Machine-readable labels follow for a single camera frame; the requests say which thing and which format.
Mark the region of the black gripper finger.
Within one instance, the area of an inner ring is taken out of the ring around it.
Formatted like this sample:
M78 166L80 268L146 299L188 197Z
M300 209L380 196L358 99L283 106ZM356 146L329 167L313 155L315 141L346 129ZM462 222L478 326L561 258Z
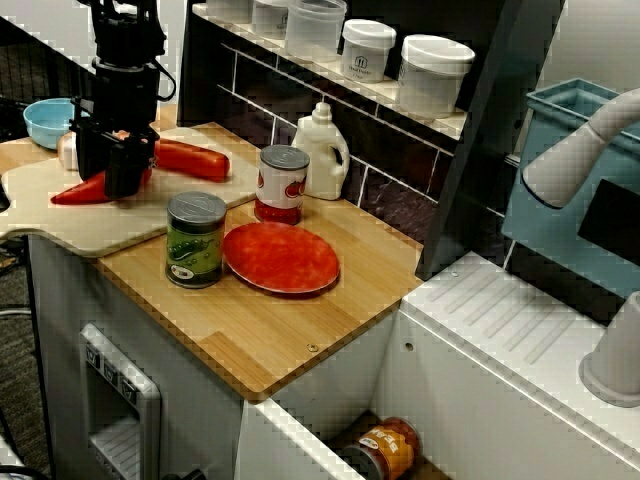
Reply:
M105 195L109 199L135 195L153 156L154 143L149 138L117 133L105 170Z
M76 133L76 154L79 175L88 180L107 168L109 140L101 132L80 129Z

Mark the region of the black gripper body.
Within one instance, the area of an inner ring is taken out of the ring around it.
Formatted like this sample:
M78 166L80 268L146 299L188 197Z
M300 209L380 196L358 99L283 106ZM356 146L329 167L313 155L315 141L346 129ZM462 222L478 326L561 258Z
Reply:
M153 145L157 135L151 123L156 117L160 76L156 66L96 63L94 67L96 76L90 92L71 100L71 130L76 144L98 143L104 138L118 140L117 133L124 131L129 140Z

